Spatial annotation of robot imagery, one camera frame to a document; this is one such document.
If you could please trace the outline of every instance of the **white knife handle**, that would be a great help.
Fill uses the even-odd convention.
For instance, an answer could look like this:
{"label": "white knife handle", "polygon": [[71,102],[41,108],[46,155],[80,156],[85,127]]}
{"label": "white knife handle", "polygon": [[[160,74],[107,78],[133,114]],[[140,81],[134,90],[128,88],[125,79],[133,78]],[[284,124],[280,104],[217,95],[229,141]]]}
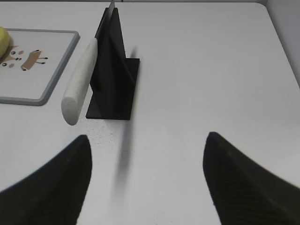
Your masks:
{"label": "white knife handle", "polygon": [[97,39],[93,38],[78,61],[61,101],[62,115],[70,125],[75,125],[78,121],[97,61],[97,55]]}

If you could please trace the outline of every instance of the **deer illustration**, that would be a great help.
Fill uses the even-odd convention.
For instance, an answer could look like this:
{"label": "deer illustration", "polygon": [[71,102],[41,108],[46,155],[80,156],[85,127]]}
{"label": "deer illustration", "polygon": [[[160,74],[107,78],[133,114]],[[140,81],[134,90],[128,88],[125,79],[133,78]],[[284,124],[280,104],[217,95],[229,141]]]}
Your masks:
{"label": "deer illustration", "polygon": [[[2,66],[7,66],[7,61],[11,61],[11,60],[22,60],[22,58],[18,58],[18,57],[14,57],[14,55],[16,54],[15,51],[12,51],[14,48],[18,47],[18,45],[13,45],[13,46],[9,46],[7,51],[5,52],[5,54],[2,56],[2,58],[0,58],[0,65]],[[11,63],[9,65],[9,68],[13,67],[14,63]]]}
{"label": "deer illustration", "polygon": [[37,62],[37,60],[41,60],[41,59],[47,60],[48,59],[47,57],[39,58],[41,52],[42,51],[40,51],[40,50],[35,50],[33,52],[30,52],[28,59],[21,65],[21,69],[23,71],[30,70],[35,63],[45,64],[45,62]]}

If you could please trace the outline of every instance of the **white tabletop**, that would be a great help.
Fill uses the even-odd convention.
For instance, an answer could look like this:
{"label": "white tabletop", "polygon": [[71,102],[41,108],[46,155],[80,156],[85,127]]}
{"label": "white tabletop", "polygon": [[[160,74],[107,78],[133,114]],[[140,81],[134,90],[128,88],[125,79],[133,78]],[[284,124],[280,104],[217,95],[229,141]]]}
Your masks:
{"label": "white tabletop", "polygon": [[89,90],[69,126],[60,101],[107,6],[0,2],[3,27],[81,36],[46,105],[0,105],[0,190],[87,134],[93,171],[79,225],[218,225],[202,169],[210,131],[300,186],[299,87],[260,4],[117,3],[127,56],[141,58],[133,119],[87,120]]}

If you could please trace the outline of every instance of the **cutting board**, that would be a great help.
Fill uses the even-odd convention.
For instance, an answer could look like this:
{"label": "cutting board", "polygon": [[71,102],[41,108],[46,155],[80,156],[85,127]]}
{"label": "cutting board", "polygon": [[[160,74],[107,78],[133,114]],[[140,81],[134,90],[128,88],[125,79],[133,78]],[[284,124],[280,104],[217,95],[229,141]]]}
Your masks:
{"label": "cutting board", "polygon": [[45,104],[77,45],[78,32],[7,31],[11,39],[0,59],[0,103]]}

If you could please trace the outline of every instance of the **yellow fruit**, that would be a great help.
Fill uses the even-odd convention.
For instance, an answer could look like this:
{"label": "yellow fruit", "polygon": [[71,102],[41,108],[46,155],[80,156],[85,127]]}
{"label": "yellow fruit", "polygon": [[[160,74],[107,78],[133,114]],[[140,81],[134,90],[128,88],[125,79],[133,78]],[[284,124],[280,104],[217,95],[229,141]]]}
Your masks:
{"label": "yellow fruit", "polygon": [[9,34],[3,27],[0,27],[0,59],[9,46]]}

